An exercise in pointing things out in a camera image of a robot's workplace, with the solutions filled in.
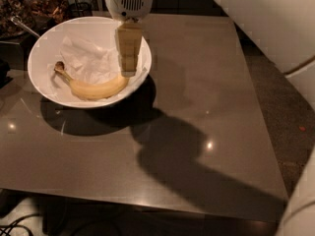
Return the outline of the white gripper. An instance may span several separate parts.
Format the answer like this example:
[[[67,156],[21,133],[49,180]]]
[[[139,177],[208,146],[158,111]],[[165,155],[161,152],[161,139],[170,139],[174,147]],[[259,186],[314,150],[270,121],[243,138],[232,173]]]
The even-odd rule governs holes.
[[[142,20],[152,9],[153,0],[105,0],[107,10],[114,20]],[[140,47],[142,42],[142,25],[125,22],[115,30],[115,42],[121,75],[131,78],[136,75]]]

